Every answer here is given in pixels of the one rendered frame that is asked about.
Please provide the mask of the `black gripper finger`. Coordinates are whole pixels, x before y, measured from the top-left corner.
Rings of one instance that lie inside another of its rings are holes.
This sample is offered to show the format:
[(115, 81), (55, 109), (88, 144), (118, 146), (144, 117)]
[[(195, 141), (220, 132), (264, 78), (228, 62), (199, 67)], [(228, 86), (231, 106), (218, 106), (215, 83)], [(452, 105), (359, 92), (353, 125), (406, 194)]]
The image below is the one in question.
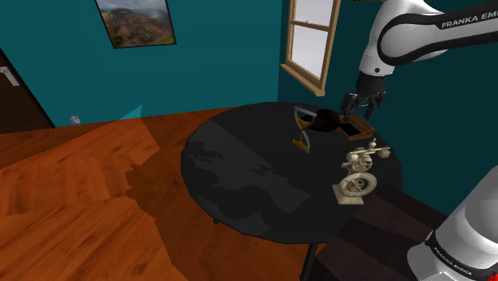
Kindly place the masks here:
[(383, 100), (385, 97), (385, 90), (381, 90), (378, 93), (375, 93), (370, 96), (368, 106), (364, 115), (365, 119), (370, 119), (372, 116), (372, 113), (381, 106)]
[(340, 109), (345, 120), (349, 120), (351, 114), (358, 107), (358, 95), (356, 93), (347, 93), (341, 103)]

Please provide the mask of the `brown wooden open box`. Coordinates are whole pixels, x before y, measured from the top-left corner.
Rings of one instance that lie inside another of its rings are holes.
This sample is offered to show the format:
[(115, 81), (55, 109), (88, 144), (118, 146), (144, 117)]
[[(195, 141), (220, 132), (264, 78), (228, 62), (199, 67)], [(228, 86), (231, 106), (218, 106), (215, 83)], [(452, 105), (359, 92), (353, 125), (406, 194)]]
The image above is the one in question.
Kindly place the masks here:
[(341, 123), (338, 126), (338, 132), (348, 141), (369, 139), (375, 133), (375, 129), (359, 115), (351, 116), (349, 121), (345, 121), (343, 115), (339, 118)]

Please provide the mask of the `black round bowl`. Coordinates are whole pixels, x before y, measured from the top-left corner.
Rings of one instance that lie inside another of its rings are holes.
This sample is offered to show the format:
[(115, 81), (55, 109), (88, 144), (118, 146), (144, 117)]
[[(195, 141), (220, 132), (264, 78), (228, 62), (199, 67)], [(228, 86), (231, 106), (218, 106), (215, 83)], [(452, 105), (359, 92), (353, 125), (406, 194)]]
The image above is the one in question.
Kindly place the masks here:
[(312, 122), (310, 129), (329, 133), (333, 132), (341, 124), (338, 113), (331, 109), (320, 109), (316, 112), (316, 118)]

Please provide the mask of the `hourglass with orange sand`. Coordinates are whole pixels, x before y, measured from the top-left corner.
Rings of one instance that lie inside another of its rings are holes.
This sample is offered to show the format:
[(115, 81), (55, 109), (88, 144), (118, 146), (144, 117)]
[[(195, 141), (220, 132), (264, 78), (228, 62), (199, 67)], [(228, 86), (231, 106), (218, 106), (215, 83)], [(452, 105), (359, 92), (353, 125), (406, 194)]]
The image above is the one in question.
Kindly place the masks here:
[[(304, 121), (298, 114), (304, 113), (307, 116), (311, 117), (311, 121)], [(291, 143), (300, 148), (301, 150), (309, 153), (310, 152), (310, 140), (307, 136), (306, 129), (308, 129), (315, 121), (317, 117), (317, 113), (311, 112), (310, 110), (303, 109), (301, 107), (294, 107), (294, 118), (297, 126), (300, 129), (299, 139), (292, 139)]]

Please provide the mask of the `wooden framed window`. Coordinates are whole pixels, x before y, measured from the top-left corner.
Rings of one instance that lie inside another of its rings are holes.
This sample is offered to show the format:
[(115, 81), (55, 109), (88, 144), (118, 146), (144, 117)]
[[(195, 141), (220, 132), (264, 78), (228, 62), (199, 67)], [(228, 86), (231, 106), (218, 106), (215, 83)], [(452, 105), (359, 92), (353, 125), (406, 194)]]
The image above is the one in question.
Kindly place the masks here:
[(281, 68), (315, 96), (325, 95), (342, 0), (289, 0), (285, 62)]

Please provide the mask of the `cream mechanical figure sculpture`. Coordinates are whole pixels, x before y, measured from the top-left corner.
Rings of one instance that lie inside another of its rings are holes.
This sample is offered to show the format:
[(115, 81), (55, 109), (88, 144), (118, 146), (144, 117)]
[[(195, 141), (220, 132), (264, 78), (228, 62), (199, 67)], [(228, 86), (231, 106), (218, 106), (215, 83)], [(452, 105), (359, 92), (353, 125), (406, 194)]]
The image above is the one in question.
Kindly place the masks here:
[(346, 154), (346, 162), (341, 168), (347, 175), (332, 186), (334, 195), (339, 205), (363, 205), (363, 196), (370, 194), (377, 187), (377, 178), (369, 173), (373, 167), (372, 155), (385, 159), (390, 156), (391, 147), (378, 147), (377, 139), (368, 143), (367, 148), (357, 147)]

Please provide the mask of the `round black table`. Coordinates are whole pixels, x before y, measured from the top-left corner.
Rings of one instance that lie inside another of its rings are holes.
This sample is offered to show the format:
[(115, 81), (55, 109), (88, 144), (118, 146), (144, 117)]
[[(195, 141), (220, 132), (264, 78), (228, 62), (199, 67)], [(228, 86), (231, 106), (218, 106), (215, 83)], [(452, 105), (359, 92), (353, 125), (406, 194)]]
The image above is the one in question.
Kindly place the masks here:
[(229, 109), (188, 138), (181, 175), (190, 196), (214, 220), (244, 235), (305, 244), (300, 279), (308, 281), (317, 246), (357, 211), (338, 204), (333, 191), (346, 176), (346, 154), (385, 141), (375, 132), (348, 139), (339, 130), (311, 130), (310, 150), (303, 151), (292, 144), (299, 136), (291, 102)]

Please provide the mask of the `dark robot stand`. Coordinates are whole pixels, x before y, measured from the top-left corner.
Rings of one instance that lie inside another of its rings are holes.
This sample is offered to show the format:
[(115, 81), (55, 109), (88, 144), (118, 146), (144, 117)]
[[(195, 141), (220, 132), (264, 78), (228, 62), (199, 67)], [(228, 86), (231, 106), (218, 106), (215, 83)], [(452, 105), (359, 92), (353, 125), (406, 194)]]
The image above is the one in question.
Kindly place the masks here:
[(417, 281), (407, 252), (446, 218), (385, 184), (318, 252), (308, 281)]

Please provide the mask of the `dark brown door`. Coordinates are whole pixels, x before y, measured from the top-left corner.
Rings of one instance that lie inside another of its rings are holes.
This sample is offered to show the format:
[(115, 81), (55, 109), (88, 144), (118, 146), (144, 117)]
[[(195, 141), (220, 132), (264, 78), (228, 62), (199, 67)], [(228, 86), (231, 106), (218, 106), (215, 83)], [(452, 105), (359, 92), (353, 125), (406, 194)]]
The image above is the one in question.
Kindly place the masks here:
[(0, 48), (0, 134), (54, 128), (45, 110)]

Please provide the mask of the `framed landscape wall picture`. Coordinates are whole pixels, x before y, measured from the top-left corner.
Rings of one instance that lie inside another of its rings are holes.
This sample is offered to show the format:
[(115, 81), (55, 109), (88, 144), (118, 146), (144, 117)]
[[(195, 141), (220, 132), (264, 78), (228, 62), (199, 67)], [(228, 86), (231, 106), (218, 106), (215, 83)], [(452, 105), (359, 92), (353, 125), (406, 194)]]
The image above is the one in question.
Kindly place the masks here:
[(176, 44), (168, 0), (94, 0), (114, 49)]

